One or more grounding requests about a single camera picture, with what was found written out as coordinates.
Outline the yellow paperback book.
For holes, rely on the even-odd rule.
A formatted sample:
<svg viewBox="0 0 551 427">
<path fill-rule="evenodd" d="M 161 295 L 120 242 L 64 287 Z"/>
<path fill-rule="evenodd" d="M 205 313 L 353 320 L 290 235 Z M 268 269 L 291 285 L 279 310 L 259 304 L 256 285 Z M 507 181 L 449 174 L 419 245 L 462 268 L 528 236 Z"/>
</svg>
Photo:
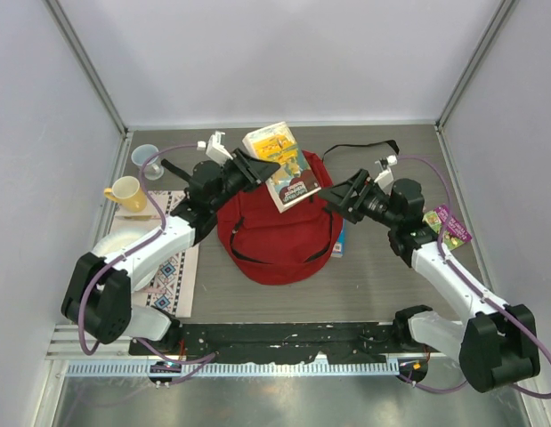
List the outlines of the yellow paperback book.
<svg viewBox="0 0 551 427">
<path fill-rule="evenodd" d="M 320 190 L 320 183 L 286 122 L 254 130 L 242 142 L 252 157 L 279 165 L 266 186 L 280 213 Z"/>
</svg>

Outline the red backpack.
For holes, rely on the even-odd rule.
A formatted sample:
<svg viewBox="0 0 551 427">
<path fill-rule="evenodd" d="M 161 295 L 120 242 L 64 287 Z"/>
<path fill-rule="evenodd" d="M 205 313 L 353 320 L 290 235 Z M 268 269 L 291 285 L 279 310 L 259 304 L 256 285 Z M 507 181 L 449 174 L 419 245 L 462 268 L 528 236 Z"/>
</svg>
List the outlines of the red backpack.
<svg viewBox="0 0 551 427">
<path fill-rule="evenodd" d="M 320 189 L 331 187 L 323 160 L 313 152 L 302 151 Z M 168 160 L 162 164 L 181 179 L 187 173 Z M 342 217 L 317 194 L 280 213 L 265 182 L 228 201 L 218 211 L 212 231 L 245 276 L 262 285 L 280 286 L 305 280 L 322 269 L 342 224 Z"/>
</svg>

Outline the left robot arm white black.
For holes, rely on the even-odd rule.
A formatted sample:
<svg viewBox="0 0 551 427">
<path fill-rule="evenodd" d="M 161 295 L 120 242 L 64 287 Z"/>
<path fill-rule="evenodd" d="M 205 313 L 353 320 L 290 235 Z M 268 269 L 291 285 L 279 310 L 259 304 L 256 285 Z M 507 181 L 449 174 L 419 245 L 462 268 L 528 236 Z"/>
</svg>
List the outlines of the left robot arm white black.
<svg viewBox="0 0 551 427">
<path fill-rule="evenodd" d="M 184 197 L 161 223 L 132 244 L 106 256 L 82 255 L 61 305 L 62 315 L 78 326 L 82 351 L 92 336 L 109 344 L 121 336 L 148 340 L 159 354 L 173 353 L 180 342 L 171 316 L 158 308 L 137 306 L 132 294 L 141 281 L 172 255 L 199 244 L 217 224 L 218 211 L 241 191 L 260 187 L 280 164 L 255 159 L 235 149 L 219 162 L 198 163 L 186 175 Z"/>
</svg>

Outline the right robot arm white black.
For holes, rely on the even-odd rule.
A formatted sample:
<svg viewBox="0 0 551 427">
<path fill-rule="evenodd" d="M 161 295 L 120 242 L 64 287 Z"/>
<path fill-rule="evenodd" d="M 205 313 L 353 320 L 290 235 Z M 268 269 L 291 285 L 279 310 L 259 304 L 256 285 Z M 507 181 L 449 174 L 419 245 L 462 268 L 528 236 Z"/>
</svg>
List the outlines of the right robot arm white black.
<svg viewBox="0 0 551 427">
<path fill-rule="evenodd" d="M 513 384 L 540 372 L 539 350 L 528 337 L 535 318 L 523 304 L 512 306 L 475 279 L 440 246 L 424 220 L 421 185 L 398 179 L 385 193 L 365 170 L 319 193 L 328 208 L 351 223 L 364 218 L 385 225 L 393 252 L 433 285 L 458 314 L 457 322 L 421 310 L 392 330 L 404 351 L 421 343 L 458 362 L 479 392 Z"/>
</svg>

